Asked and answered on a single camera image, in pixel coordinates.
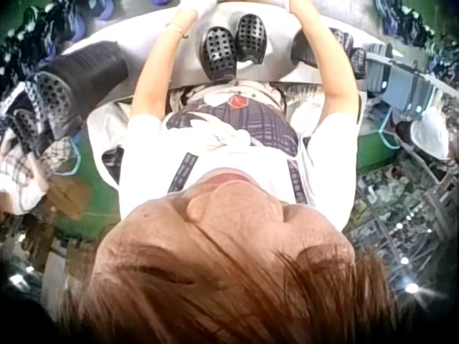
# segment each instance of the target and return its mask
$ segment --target hand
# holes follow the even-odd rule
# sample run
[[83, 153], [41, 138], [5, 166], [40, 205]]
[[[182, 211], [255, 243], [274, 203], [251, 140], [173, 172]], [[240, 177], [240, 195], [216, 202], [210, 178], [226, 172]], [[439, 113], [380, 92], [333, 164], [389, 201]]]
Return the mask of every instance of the hand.
[[181, 0], [180, 9], [193, 9], [198, 13], [198, 20], [217, 5], [217, 0]]

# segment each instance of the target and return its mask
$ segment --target white cap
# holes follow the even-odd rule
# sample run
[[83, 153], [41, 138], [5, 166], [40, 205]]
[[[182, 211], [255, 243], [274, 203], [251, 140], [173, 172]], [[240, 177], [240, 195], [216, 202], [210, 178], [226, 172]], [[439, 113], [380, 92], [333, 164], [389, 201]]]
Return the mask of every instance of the white cap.
[[430, 107], [422, 118], [411, 125], [413, 143], [438, 160], [447, 160], [449, 154], [449, 133], [441, 112]]

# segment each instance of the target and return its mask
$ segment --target red emblem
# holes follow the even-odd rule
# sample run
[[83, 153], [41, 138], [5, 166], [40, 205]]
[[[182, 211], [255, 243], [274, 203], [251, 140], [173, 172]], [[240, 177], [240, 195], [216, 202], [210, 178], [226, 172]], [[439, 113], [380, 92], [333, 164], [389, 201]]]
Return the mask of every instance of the red emblem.
[[249, 100], [240, 95], [233, 95], [228, 100], [228, 105], [233, 109], [243, 109], [249, 105]]

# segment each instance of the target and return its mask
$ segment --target plaid shirt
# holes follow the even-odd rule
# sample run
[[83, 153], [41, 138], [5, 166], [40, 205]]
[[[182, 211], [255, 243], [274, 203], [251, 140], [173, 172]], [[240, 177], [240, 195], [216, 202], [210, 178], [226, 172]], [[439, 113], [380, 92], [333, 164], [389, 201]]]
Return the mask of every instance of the plaid shirt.
[[[68, 160], [71, 152], [70, 138], [63, 138], [53, 143], [39, 160], [45, 176], [50, 178], [53, 172]], [[32, 210], [42, 197], [34, 183], [29, 162], [19, 145], [13, 148], [1, 162], [0, 191], [9, 196], [11, 204], [8, 209], [13, 209], [14, 213], [20, 214]]]

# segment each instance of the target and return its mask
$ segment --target bracelet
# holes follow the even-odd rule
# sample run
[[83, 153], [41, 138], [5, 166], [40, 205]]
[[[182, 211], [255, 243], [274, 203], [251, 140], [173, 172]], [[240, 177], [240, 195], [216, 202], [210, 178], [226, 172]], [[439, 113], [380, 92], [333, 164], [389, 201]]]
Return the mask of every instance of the bracelet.
[[174, 31], [177, 31], [178, 33], [181, 34], [181, 36], [184, 38], [184, 39], [188, 39], [189, 36], [187, 34], [184, 33], [184, 30], [180, 29], [177, 25], [174, 25], [174, 24], [171, 24], [171, 23], [168, 23], [166, 24], [166, 28], [170, 27], [171, 29], [173, 29]]

